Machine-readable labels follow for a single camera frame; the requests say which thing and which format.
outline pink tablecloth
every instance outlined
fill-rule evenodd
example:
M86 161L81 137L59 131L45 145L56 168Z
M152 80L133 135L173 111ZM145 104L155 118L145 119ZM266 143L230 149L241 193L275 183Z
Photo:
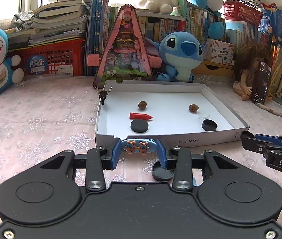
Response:
M14 85L0 95L0 183L13 175L70 148L76 154L95 146L94 126L98 107L92 78L42 77ZM242 102L231 87L208 84L250 126L252 133L282 135L282 118ZM271 178L282 187L282 173L265 166L257 153L245 151L240 141L193 148L193 153L214 149L235 161ZM155 154L123 153L115 171L105 171L111 181L154 181L150 170ZM202 182L199 170L194 170ZM76 182L84 185L84 171L78 170ZM282 224L282 212L279 217Z

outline metal bolt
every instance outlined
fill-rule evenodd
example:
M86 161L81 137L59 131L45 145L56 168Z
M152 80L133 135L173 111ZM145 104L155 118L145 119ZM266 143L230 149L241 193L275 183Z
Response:
M3 235L7 239L13 239L14 238L14 233L12 231L9 231L9 230L4 231Z
M276 237L275 231L268 231L265 236L266 239L274 239L275 237Z
M144 188L144 187L141 187L141 186L136 187L136 191L144 191L144 190L145 190L145 188Z
M102 187L102 182L101 181L90 181L88 187L91 189L100 189Z
M175 186L178 189L187 189L191 186L191 184L187 181L178 181L178 182L175 183Z

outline white cardboard box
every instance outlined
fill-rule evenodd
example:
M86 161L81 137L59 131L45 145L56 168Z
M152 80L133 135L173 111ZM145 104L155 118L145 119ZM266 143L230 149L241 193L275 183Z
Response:
M196 147L239 140L249 126L227 104L204 84L159 82L159 81L106 81L104 90L109 90L104 105L99 105L95 139L97 146L108 147L115 137L131 138L161 137L169 146ZM144 111L138 103L146 101ZM196 113L189 111L197 104ZM153 117L145 133L130 129L130 112L146 113ZM218 124L216 131L202 128L200 113L208 113L209 119Z
M207 39L206 59L210 62L231 65L235 45L215 39Z

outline gray cloth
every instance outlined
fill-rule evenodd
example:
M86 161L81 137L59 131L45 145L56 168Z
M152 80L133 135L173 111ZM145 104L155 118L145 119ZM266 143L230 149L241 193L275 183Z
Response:
M30 29L31 24L33 22L33 11L25 11L20 12L14 15L13 19L11 20L10 28L16 28L18 30L26 30Z

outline red plastic basket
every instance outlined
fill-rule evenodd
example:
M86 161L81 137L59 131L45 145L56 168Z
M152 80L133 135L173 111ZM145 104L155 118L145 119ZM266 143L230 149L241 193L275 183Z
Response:
M225 18L228 20L245 21L259 26L263 14L239 1L227 1L223 4Z
M84 39L13 50L8 57L19 55L25 75L51 74L64 76L83 75Z

